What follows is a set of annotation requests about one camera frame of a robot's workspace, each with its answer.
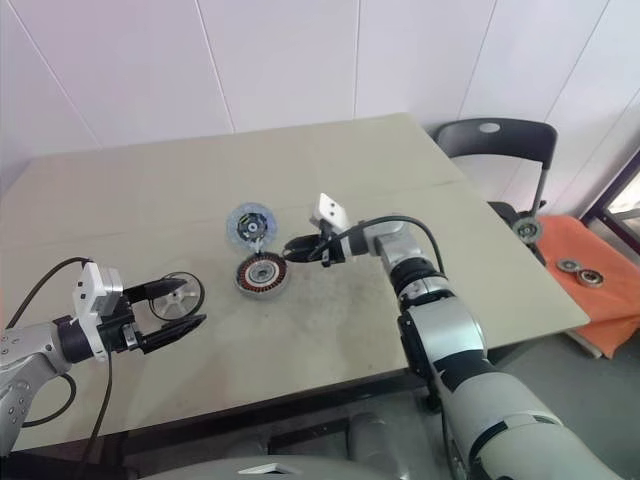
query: circular disk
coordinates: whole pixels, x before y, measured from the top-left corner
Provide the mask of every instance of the circular disk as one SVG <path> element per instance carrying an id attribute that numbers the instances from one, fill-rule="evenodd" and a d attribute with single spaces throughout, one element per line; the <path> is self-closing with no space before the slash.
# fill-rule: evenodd
<path id="1" fill-rule="evenodd" d="M 578 283 L 585 287 L 599 288 L 604 283 L 604 275 L 597 270 L 589 270 L 588 268 L 578 271 L 576 277 Z"/>
<path id="2" fill-rule="evenodd" d="M 575 273 L 582 269 L 580 262 L 572 258 L 561 258 L 556 262 L 556 267 L 567 273 Z"/>
<path id="3" fill-rule="evenodd" d="M 236 271 L 236 285 L 252 298 L 272 298 L 287 284 L 287 262 L 280 255 L 263 252 L 244 260 Z"/>
<path id="4" fill-rule="evenodd" d="M 511 229 L 523 243 L 535 243 L 542 235 L 542 224 L 534 217 L 523 217 L 513 224 Z"/>
<path id="5" fill-rule="evenodd" d="M 169 295 L 149 300 L 149 307 L 160 320 L 179 320 L 196 313 L 204 302 L 204 287 L 195 275 L 189 272 L 173 272 L 165 278 L 181 278 L 187 283 Z"/>
<path id="6" fill-rule="evenodd" d="M 256 253 L 273 241 L 277 231 L 273 213 L 259 203 L 240 205 L 227 218 L 227 237 L 236 245 Z"/>

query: black chair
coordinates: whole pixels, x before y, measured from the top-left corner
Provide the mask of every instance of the black chair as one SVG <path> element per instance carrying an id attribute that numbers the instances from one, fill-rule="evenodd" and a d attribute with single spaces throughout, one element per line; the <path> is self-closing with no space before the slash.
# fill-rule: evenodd
<path id="1" fill-rule="evenodd" d="M 518 213 L 505 202 L 489 205 L 509 224 L 522 216 L 535 216 L 544 206 L 542 190 L 551 168 L 558 134 L 551 125 L 513 118 L 472 118 L 446 123 L 436 131 L 434 140 L 449 158 L 463 155 L 507 155 L 540 162 L 542 169 L 531 210 Z"/>

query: beige table surface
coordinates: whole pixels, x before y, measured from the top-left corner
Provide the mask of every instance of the beige table surface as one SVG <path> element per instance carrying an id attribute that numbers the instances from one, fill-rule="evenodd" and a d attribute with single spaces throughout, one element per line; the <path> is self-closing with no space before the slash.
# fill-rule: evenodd
<path id="1" fill-rule="evenodd" d="M 270 207 L 273 251 L 313 233 L 319 192 L 352 221 L 396 212 L 433 230 L 447 274 L 489 347 L 565 330 L 587 316 L 406 115 L 38 159 L 0 206 L 5 318 L 58 261 L 74 255 L 117 267 L 126 285 L 176 270 L 199 276 L 207 321 L 179 342 L 114 357 L 114 388 L 101 433 L 220 411 L 406 366 L 393 290 L 378 259 L 323 269 L 291 265 L 291 282 L 268 302 L 233 285 L 246 256 L 225 236 L 228 213 L 246 201 Z M 422 240 L 416 232 L 416 238 Z M 79 270 L 56 276 L 21 320 L 71 313 Z M 146 305 L 145 331 L 158 328 Z M 106 383 L 94 360 L 71 371 L 73 407 L 24 429 L 16 449 L 89 436 Z M 61 381 L 36 397 L 30 418 L 66 398 Z"/>

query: robotic arm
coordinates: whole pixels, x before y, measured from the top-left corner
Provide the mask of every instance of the robotic arm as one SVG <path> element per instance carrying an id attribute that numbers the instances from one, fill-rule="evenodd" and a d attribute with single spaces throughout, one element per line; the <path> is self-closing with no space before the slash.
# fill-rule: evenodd
<path id="1" fill-rule="evenodd" d="M 200 325 L 205 315 L 172 321 L 149 335 L 136 324 L 132 304 L 168 295 L 185 283 L 163 278 L 124 289 L 117 270 L 87 262 L 73 292 L 75 318 L 6 329 L 0 336 L 0 457 L 13 448 L 38 390 L 72 364 L 137 348 L 147 354 Z"/>
<path id="2" fill-rule="evenodd" d="M 285 258 L 325 267 L 367 253 L 381 258 L 398 297 L 409 367 L 440 397 L 471 478 L 619 478 L 522 382 L 491 365 L 479 325 L 406 223 L 350 228 L 344 209 L 324 194 L 311 222 L 320 234 L 290 241 Z"/>

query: chair backrest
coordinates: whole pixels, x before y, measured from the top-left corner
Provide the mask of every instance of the chair backrest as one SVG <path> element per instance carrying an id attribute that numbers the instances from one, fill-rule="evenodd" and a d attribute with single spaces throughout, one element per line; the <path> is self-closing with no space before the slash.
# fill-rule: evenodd
<path id="1" fill-rule="evenodd" d="M 472 118 L 446 123 L 434 140 L 449 158 L 508 155 L 542 163 L 549 170 L 558 134 L 551 125 L 513 118 Z"/>

